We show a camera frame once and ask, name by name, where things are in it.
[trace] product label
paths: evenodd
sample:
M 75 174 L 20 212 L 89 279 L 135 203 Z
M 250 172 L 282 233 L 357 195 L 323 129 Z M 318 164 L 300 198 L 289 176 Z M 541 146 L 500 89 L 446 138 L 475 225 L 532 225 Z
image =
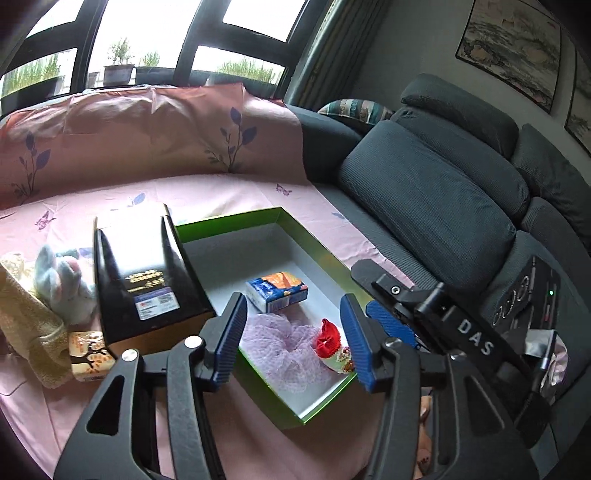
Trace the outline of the product label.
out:
M 172 288 L 164 287 L 136 296 L 135 308 L 138 309 L 140 320 L 148 320 L 163 313 L 176 310 L 180 306 Z

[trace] small decorative box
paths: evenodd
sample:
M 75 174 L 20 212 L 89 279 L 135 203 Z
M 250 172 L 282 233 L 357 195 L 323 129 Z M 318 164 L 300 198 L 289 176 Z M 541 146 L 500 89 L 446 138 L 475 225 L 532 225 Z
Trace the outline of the small decorative box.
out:
M 103 332 L 70 332 L 70 360 L 72 373 L 79 382 L 100 380 L 115 364 L 105 347 Z
M 308 297 L 308 286 L 288 272 L 246 282 L 245 295 L 263 313 L 272 313 Z

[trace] stuffed animal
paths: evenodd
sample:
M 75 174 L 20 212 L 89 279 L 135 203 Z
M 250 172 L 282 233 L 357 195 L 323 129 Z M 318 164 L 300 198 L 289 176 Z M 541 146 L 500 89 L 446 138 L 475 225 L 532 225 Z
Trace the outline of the stuffed animal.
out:
M 66 325 L 87 322 L 96 307 L 94 285 L 82 279 L 78 259 L 77 250 L 56 255 L 44 245 L 35 262 L 37 294 Z

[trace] landscape painting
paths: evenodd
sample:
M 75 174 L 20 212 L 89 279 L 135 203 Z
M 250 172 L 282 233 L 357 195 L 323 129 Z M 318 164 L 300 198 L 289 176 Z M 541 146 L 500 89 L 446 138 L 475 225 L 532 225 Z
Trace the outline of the landscape painting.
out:
M 456 57 L 500 78 L 548 113 L 560 67 L 560 26 L 519 0 L 475 0 Z
M 591 70 L 578 52 L 573 100 L 566 130 L 591 155 Z

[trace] pink mesh scrunchie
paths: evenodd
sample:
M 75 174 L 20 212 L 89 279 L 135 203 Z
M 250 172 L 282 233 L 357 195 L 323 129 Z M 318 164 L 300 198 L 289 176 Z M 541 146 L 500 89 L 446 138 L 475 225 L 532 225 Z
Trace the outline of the pink mesh scrunchie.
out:
M 259 314 L 246 321 L 240 347 L 273 389 L 300 393 L 337 375 L 314 351 L 319 334 L 319 328 L 292 325 L 284 315 Z

